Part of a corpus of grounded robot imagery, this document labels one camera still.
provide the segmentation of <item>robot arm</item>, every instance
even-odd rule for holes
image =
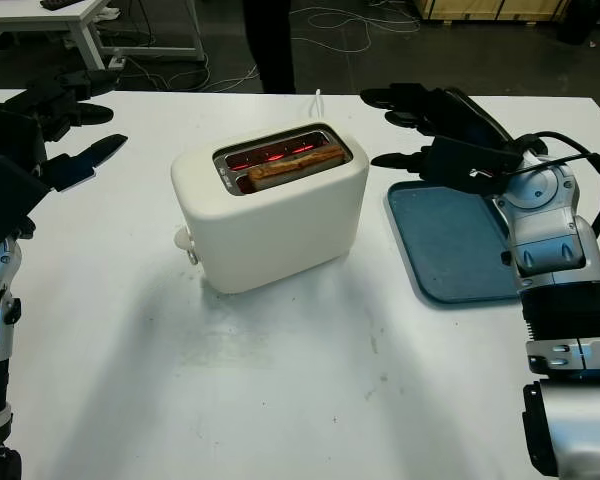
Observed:
[[[546,378],[524,388],[523,422],[532,464],[543,475],[600,479],[600,214],[577,215],[579,189],[567,161],[600,156],[552,132],[514,140],[457,90],[421,85],[367,90],[393,124],[435,136],[413,155],[372,164],[405,168],[432,183],[485,196],[509,227],[502,261],[514,270],[531,340],[527,357]],[[578,155],[551,160],[542,136]]]
[[[20,300],[11,294],[11,281],[21,261],[17,244],[32,238],[35,225],[29,212],[51,189],[69,188],[94,175],[94,167],[126,141],[109,136],[76,157],[48,160],[44,143],[60,140],[72,126],[109,121],[107,108],[79,103],[117,85],[108,72],[79,72],[42,79],[0,104],[0,479],[20,478],[20,456],[3,446],[11,433],[12,413],[6,401],[14,324]]]

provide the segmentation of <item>wooden crate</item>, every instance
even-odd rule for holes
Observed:
[[[497,19],[546,22],[557,19],[567,3],[567,0],[505,0]]]
[[[425,20],[495,20],[502,0],[415,0]]]

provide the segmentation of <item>remote control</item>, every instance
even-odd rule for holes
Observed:
[[[47,10],[58,10],[59,8],[66,7],[67,5],[73,5],[74,3],[81,2],[82,0],[42,0],[42,5]]]

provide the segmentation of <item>bread slice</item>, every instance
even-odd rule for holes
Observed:
[[[345,152],[339,145],[329,145],[293,160],[278,160],[249,169],[247,175],[256,191],[292,182],[314,173],[337,167]]]

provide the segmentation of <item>tabletop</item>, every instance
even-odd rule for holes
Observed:
[[[40,0],[0,0],[0,23],[71,22],[83,20],[103,0],[83,0],[59,10],[42,8]]]
[[[0,100],[13,92],[0,91]],[[524,439],[518,303],[440,307],[419,293],[387,214],[401,172],[371,168],[348,255],[222,295],[173,244],[180,153],[311,115],[310,96],[112,92],[106,125],[49,153],[129,136],[96,178],[50,194],[12,291],[11,448],[27,479],[542,478]],[[514,136],[551,129],[600,153],[583,98],[478,97]],[[352,96],[325,117],[370,157],[430,139]],[[556,155],[569,153],[551,144]],[[600,183],[573,165],[582,214]]]

